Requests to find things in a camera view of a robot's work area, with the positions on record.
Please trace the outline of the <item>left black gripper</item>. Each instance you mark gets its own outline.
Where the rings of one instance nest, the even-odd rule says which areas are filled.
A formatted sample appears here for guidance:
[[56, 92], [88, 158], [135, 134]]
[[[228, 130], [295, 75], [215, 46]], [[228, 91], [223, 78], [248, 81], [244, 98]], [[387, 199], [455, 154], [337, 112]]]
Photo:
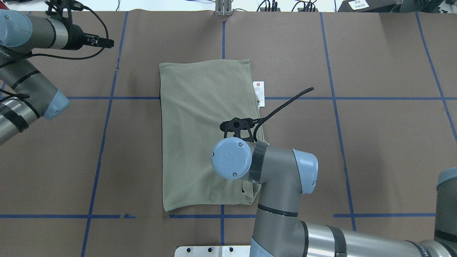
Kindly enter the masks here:
[[99, 38], [98, 35], [87, 34], [75, 24], [70, 25], [67, 28], [67, 35], [67, 50], [78, 50], [84, 45], [108, 49], [114, 46], [114, 41], [112, 39]]

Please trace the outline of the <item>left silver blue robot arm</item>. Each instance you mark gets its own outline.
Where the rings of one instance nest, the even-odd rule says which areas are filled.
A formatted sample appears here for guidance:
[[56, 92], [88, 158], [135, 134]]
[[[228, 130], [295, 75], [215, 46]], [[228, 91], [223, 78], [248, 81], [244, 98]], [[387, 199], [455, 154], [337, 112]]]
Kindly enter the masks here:
[[79, 50], [98, 47], [99, 52], [114, 46], [104, 26], [105, 36], [84, 32], [73, 23], [72, 11], [93, 10], [75, 0], [47, 0], [45, 17], [1, 9], [1, 81], [11, 91], [0, 103], [0, 141], [4, 144], [24, 132], [36, 120], [51, 120], [70, 104], [69, 99], [30, 61], [38, 57], [33, 49]]

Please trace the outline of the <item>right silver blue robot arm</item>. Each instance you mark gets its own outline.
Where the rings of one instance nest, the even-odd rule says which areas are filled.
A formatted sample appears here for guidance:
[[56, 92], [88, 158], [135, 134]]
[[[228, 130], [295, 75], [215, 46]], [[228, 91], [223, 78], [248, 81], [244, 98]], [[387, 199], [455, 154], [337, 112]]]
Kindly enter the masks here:
[[439, 175], [434, 239], [414, 242], [300, 221], [301, 196], [312, 193], [318, 179], [311, 153], [233, 137], [216, 143], [211, 164], [221, 177], [261, 185], [251, 257], [456, 256], [455, 167]]

